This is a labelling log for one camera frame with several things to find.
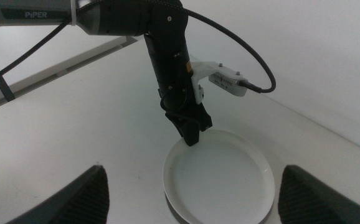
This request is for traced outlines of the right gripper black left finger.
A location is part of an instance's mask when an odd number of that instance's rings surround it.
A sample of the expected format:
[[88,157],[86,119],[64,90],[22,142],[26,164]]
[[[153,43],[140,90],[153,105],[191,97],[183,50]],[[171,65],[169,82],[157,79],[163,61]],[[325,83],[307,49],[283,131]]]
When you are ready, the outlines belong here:
[[106,223],[109,207],[106,170],[94,165],[10,223]]

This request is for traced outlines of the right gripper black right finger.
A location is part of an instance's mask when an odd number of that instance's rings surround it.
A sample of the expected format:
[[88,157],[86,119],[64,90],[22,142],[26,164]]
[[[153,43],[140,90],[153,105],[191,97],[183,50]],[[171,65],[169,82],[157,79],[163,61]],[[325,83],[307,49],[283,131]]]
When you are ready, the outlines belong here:
[[359,204],[296,165],[284,168],[278,214],[282,223],[360,224]]

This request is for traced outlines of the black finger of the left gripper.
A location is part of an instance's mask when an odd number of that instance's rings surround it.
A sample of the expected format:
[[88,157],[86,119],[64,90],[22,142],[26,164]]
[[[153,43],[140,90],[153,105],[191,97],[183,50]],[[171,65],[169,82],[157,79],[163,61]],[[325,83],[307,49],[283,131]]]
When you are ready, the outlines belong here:
[[211,116],[207,113],[203,104],[198,105],[198,122],[200,131],[206,131],[212,127]]
[[177,113],[166,112],[165,116],[173,123],[188,146],[193,146],[199,142],[200,129],[196,121]]

